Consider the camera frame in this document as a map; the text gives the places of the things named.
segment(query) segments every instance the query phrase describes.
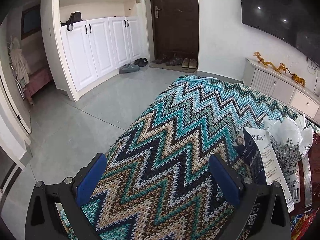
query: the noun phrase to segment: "crumpled plastic wrapper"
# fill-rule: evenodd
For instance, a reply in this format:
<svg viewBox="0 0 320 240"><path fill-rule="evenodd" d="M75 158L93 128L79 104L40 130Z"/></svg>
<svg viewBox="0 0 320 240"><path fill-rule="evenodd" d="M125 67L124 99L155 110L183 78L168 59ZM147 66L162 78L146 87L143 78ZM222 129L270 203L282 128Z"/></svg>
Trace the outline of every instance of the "crumpled plastic wrapper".
<svg viewBox="0 0 320 240"><path fill-rule="evenodd" d="M295 121L286 117L281 122L263 118L264 127L270 133L273 149L283 164L295 163L305 156L312 146L313 129L306 127L305 115Z"/></svg>

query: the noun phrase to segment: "silver bolt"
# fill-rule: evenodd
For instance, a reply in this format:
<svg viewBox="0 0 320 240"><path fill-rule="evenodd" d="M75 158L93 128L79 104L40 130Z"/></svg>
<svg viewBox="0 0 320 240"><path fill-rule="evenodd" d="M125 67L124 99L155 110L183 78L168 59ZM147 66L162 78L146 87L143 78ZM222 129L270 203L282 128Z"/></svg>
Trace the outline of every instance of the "silver bolt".
<svg viewBox="0 0 320 240"><path fill-rule="evenodd" d="M72 182L72 178L71 177L67 177L64 179L64 183L65 184L70 184Z"/></svg>
<svg viewBox="0 0 320 240"><path fill-rule="evenodd" d="M273 184L274 184L276 187L281 187L280 182L275 181Z"/></svg>
<svg viewBox="0 0 320 240"><path fill-rule="evenodd" d="M252 179L246 177L243 179L243 181L246 183L246 184L251 184L252 183Z"/></svg>
<svg viewBox="0 0 320 240"><path fill-rule="evenodd" d="M36 182L36 187L41 187L42 186L42 181L37 181Z"/></svg>

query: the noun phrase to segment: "beige sneaker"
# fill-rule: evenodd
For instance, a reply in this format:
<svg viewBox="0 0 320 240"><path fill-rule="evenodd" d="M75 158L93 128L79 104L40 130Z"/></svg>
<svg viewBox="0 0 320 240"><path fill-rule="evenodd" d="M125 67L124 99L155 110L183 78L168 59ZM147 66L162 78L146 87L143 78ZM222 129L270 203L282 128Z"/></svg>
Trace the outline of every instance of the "beige sneaker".
<svg viewBox="0 0 320 240"><path fill-rule="evenodd" d="M192 58L189 63L189 68L197 68L197 60Z"/></svg>
<svg viewBox="0 0 320 240"><path fill-rule="evenodd" d="M186 57L183 62L182 62L182 65L181 65L183 68L188 68L189 66L189 59Z"/></svg>

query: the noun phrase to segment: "chevron pattern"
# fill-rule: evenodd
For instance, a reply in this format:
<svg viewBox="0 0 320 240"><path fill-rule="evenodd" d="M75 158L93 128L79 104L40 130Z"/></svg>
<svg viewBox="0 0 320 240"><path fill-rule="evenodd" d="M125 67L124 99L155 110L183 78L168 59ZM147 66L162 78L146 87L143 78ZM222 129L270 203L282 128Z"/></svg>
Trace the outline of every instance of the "chevron pattern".
<svg viewBox="0 0 320 240"><path fill-rule="evenodd" d="M242 126L263 129L266 115L299 116L241 84L178 78L106 153L108 166L82 206L85 215L103 240L213 239L234 208L211 177L208 159L219 154L250 177L232 144ZM76 239L63 211L61 217Z"/></svg>

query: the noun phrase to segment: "brown door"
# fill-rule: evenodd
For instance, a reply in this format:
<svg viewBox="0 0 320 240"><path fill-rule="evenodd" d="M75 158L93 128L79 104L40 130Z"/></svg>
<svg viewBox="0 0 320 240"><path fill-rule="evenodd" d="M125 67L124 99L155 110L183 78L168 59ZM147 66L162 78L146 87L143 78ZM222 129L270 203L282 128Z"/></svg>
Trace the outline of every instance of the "brown door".
<svg viewBox="0 0 320 240"><path fill-rule="evenodd" d="M156 58L198 59L198 0L151 0L151 7Z"/></svg>

